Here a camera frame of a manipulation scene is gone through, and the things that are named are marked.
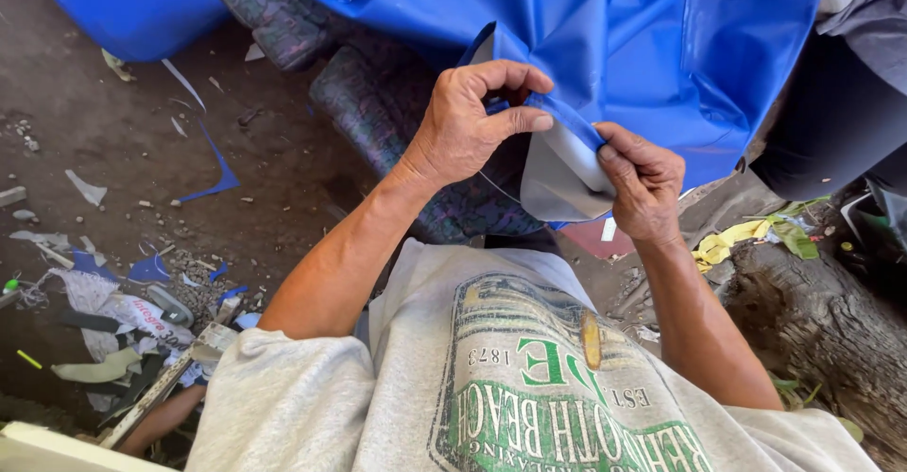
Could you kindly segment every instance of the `blue tarp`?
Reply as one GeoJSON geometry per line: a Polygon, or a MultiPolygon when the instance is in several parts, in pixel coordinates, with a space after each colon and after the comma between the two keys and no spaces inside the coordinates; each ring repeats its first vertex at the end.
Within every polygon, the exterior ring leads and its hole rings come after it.
{"type": "Polygon", "coordinates": [[[777,96],[818,0],[318,0],[453,66],[477,36],[537,65],[532,102],[582,142],[614,120],[686,159],[685,187],[728,175],[777,96]]]}

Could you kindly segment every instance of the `tree stump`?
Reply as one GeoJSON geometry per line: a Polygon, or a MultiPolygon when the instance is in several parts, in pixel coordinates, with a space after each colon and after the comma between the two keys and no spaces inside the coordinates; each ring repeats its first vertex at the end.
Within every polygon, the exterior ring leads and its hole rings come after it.
{"type": "Polygon", "coordinates": [[[907,470],[907,318],[833,257],[743,245],[727,310],[768,369],[809,386],[865,432],[887,472],[907,470]]]}

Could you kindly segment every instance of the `finger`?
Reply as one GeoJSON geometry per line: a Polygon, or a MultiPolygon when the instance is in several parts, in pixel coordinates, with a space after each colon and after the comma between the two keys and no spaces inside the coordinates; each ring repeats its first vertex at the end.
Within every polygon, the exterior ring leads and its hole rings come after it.
{"type": "Polygon", "coordinates": [[[501,89],[504,86],[512,90],[525,87],[542,94],[554,89],[554,83],[548,75],[531,64],[515,60],[488,60],[461,66],[455,71],[479,98],[485,96],[489,90],[501,89]]]}
{"type": "Polygon", "coordinates": [[[656,146],[640,135],[611,121],[593,123],[602,139],[637,165],[662,162],[670,150],[656,146]]]}
{"type": "Polygon", "coordinates": [[[618,194],[635,194],[646,189],[636,172],[636,165],[610,144],[599,148],[597,158],[618,194]]]}
{"type": "Polygon", "coordinates": [[[494,137],[503,141],[522,131],[550,130],[554,126],[554,118],[542,109],[521,105],[486,116],[479,120],[478,126],[482,137],[494,137]]]}

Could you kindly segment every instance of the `gray t-shirt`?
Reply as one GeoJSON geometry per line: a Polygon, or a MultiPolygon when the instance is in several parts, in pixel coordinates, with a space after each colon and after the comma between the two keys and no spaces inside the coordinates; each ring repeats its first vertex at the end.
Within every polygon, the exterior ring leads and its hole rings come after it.
{"type": "Polygon", "coordinates": [[[547,253],[410,240],[369,330],[243,332],[186,470],[878,470],[822,411],[722,407],[547,253]]]}

